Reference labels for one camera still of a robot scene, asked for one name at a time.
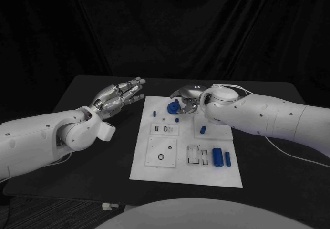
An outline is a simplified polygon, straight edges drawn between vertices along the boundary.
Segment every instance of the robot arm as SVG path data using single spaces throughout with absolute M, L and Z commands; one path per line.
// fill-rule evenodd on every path
M 217 125 L 298 142 L 330 157 L 330 109 L 257 94 L 240 97 L 220 84 L 198 99 L 205 117 Z
M 0 124 L 0 179 L 22 175 L 87 149 L 97 137 L 110 141 L 116 127 L 104 122 L 125 105 L 145 98 L 135 96 L 146 80 L 112 85 L 90 106 L 74 111 L 14 120 Z

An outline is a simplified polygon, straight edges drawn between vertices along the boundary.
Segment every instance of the robotic hand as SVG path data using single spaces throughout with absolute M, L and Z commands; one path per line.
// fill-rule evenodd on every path
M 210 89 L 201 85 L 182 87 L 171 95 L 171 98 L 181 95 L 188 104 L 178 113 L 192 113 L 201 106 L 205 117 L 217 125 L 298 142 L 330 157 L 330 109 L 257 94 L 241 97 L 226 86 L 241 88 L 226 84 Z
M 97 137 L 110 141 L 116 127 L 104 120 L 145 98 L 143 94 L 133 96 L 145 83 L 138 77 L 109 86 L 90 106 L 0 124 L 0 179 L 34 171 L 87 149 Z

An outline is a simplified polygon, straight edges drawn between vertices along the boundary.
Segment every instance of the blue cylinder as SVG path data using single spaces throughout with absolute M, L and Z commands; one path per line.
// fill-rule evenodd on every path
M 168 111 L 172 115 L 178 114 L 178 110 L 181 109 L 179 100 L 177 99 L 169 105 L 168 105 Z
M 214 164 L 217 167 L 224 166 L 223 149 L 214 148 Z
M 202 126 L 201 133 L 205 134 L 207 126 Z
M 233 166 L 230 152 L 226 152 L 226 164 L 227 164 L 227 166 Z

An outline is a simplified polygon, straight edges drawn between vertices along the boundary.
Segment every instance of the table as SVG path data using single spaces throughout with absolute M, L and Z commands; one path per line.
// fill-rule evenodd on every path
M 54 112 L 90 105 L 97 93 L 126 77 L 80 75 L 63 96 Z M 214 83 L 237 84 L 256 94 L 305 104 L 290 83 L 202 81 L 148 78 L 142 93 L 169 96 L 182 86 Z M 330 169 L 289 157 L 262 136 L 233 129 L 234 145 L 244 188 L 130 180 L 145 101 L 129 105 L 107 121 L 117 127 L 110 142 L 97 139 L 84 151 L 74 152 L 68 162 L 38 169 L 11 179 L 6 195 L 91 200 L 143 205 L 175 198 L 221 199 L 264 208 L 296 220 L 330 225 Z M 330 165 L 330 159 L 308 146 L 275 139 L 290 154 Z

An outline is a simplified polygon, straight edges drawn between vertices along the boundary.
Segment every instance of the white cable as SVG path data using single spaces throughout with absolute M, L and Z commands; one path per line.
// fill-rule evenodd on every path
M 9 177 L 9 178 L 6 178 L 6 179 L 0 180 L 0 183 L 2 183 L 4 181 L 9 180 L 11 178 L 12 178 L 12 177 Z
M 237 87 L 237 88 L 240 88 L 240 89 L 243 89 L 246 92 L 249 92 L 249 93 L 251 93 L 251 94 L 254 94 L 253 92 L 250 92 L 249 90 L 246 90 L 241 86 L 237 86 L 237 85 L 230 85 L 230 84 L 223 84 L 223 86 L 228 86 L 228 87 Z M 312 160 L 308 160 L 308 159 L 305 159 L 305 158 L 302 158 L 302 157 L 298 157 L 298 156 L 293 156 L 293 155 L 290 155 L 289 153 L 286 153 L 277 146 L 276 146 L 276 144 L 270 141 L 270 143 L 273 144 L 273 146 L 285 153 L 285 154 L 287 154 L 289 156 L 292 156 L 292 157 L 295 157 L 295 158 L 298 158 L 298 159 L 300 159 L 300 160 L 303 160 L 303 161 L 309 161 L 309 162 L 312 162 L 312 163 L 316 163 L 316 164 L 319 164 L 319 165 L 322 165 L 322 166 L 326 166 L 326 167 L 329 167 L 330 168 L 330 166 L 329 165 L 325 165 L 325 164 L 322 164 L 322 163 L 319 163 L 319 162 L 316 162 L 316 161 L 312 161 Z
M 322 164 L 322 163 L 319 163 L 319 162 L 316 162 L 316 161 L 312 161 L 312 160 L 308 160 L 308 159 L 305 159 L 305 158 L 302 158 L 302 157 L 298 157 L 298 156 L 290 155 L 290 154 L 286 153 L 276 145 L 275 145 L 275 147 L 276 147 L 285 154 L 287 154 L 289 156 L 292 156 L 292 157 L 295 157 L 295 158 L 298 158 L 298 159 L 300 159 L 300 160 L 303 160 L 303 161 L 309 161 L 309 162 L 312 162 L 312 163 L 316 163 L 316 164 L 319 164 L 319 165 L 326 166 L 326 167 L 330 168 L 329 165 L 325 165 L 325 164 Z
M 71 155 L 70 155 L 70 157 L 68 157 L 64 161 L 61 161 L 61 162 L 58 162 L 58 163 L 54 163 L 54 164 L 50 164 L 50 165 L 47 165 L 47 166 L 54 166 L 54 165 L 63 164 L 64 162 L 67 162 L 67 161 L 71 159 Z

